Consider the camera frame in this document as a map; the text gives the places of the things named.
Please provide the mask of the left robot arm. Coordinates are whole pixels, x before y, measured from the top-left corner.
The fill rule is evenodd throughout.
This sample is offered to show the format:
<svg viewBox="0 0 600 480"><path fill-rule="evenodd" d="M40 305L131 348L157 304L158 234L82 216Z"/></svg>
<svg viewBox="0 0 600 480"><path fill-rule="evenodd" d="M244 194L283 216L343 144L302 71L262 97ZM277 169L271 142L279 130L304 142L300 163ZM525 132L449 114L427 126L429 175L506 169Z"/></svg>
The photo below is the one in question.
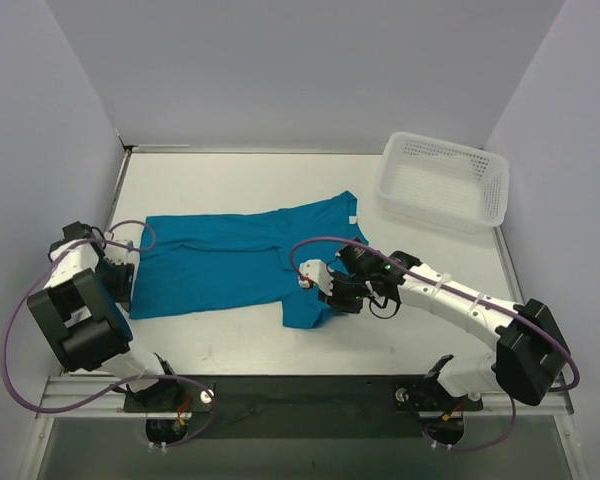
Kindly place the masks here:
<svg viewBox="0 0 600 480"><path fill-rule="evenodd" d="M49 279L27 298L27 307L65 370L131 377L122 390L131 399L173 410L182 401L182 384L171 378L174 372L160 355L132 344L126 316L132 306L133 244L107 246L112 238L82 222L65 226L63 238L49 248Z"/></svg>

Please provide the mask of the teal t shirt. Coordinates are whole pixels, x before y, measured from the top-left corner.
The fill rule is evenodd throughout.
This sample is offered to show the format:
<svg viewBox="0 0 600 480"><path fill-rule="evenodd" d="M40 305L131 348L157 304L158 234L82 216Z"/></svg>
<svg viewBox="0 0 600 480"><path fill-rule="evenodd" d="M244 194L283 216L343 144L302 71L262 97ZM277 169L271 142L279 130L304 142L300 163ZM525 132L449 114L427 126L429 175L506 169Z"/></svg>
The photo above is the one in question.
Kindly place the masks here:
<svg viewBox="0 0 600 480"><path fill-rule="evenodd" d="M278 302L284 326L319 327L332 310L300 288L292 265L320 259L338 266L334 238L366 240L349 191L259 214L161 215L146 222L134 320Z"/></svg>

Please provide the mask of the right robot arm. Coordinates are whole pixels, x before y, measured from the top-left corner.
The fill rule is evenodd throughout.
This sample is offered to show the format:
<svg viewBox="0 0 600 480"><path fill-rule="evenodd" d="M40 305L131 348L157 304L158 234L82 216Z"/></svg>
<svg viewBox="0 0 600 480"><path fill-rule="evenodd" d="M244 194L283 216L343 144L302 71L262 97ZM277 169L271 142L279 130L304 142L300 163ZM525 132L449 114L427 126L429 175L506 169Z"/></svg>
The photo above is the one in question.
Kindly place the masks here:
<svg viewBox="0 0 600 480"><path fill-rule="evenodd" d="M414 307L489 347L487 353L450 354L439 360L423 384L424 398L434 407L491 392L537 406L566 365L567 343L551 310L538 300L520 304L491 297L402 251L380 258L368 249L346 245L336 258L344 265L342 271L321 260L308 260L300 267L332 309L359 313L364 304Z"/></svg>

